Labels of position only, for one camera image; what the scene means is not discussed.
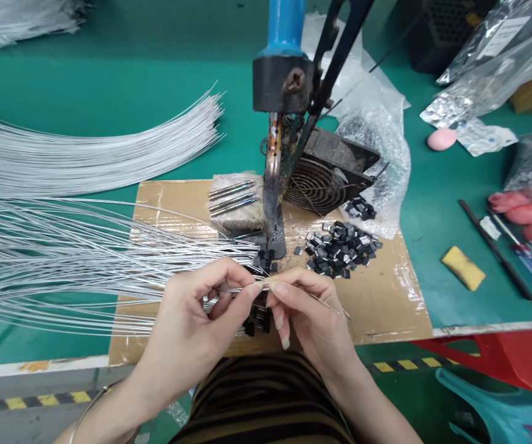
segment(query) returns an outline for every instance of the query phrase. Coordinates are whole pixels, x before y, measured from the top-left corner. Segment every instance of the cooling fan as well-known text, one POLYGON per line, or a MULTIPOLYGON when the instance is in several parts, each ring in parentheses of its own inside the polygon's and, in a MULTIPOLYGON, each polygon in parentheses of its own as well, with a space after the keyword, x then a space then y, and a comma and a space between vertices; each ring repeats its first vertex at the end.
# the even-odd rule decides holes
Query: cooling fan
POLYGON ((325 216, 375 182, 362 172, 379 159, 377 151, 315 128, 293 170, 284 200, 325 216))

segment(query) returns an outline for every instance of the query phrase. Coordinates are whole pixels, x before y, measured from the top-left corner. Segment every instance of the pink ball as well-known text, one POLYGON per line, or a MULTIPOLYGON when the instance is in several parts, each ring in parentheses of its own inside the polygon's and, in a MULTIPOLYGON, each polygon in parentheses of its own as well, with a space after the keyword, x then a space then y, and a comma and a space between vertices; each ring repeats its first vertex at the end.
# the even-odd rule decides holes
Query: pink ball
POLYGON ((426 144, 430 149, 443 151, 449 148, 457 141, 457 133, 453 129, 440 128, 428 136, 426 144))
POLYGON ((532 203, 529 205, 522 205, 521 207, 511 208, 505 212, 505 216, 512 223, 518 225, 532 225, 532 203))

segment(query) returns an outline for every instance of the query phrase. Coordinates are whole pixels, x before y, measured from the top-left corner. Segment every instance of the teal plastic stool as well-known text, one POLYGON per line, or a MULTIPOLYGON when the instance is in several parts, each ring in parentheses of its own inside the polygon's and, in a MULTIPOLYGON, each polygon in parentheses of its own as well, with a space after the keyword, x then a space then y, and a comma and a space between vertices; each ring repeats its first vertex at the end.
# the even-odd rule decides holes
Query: teal plastic stool
MULTIPOLYGON (((491 393, 478 388, 443 368, 435 372, 437 380, 467 401, 480 415, 491 443, 532 444, 532 393, 517 389, 513 393, 491 393)), ((460 427, 449 423, 457 435, 481 444, 460 427)))

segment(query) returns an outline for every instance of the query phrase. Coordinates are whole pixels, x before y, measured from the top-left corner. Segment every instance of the fan grille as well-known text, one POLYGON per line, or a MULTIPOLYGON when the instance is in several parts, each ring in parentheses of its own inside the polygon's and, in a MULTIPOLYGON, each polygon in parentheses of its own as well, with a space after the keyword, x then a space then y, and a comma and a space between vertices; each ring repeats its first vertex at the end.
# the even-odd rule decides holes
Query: fan grille
POLYGON ((288 184, 284 200, 304 210, 325 215, 348 198, 341 179, 327 166, 300 158, 288 184))

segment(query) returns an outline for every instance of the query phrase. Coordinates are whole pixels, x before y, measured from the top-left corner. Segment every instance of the yellow sponge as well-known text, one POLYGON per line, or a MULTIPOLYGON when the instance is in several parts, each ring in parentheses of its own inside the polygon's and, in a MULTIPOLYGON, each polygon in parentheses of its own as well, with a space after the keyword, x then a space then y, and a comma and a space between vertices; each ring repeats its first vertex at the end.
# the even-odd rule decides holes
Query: yellow sponge
POLYGON ((441 262, 447 265, 471 291, 476 291, 486 277, 484 272, 456 246, 449 249, 441 262))

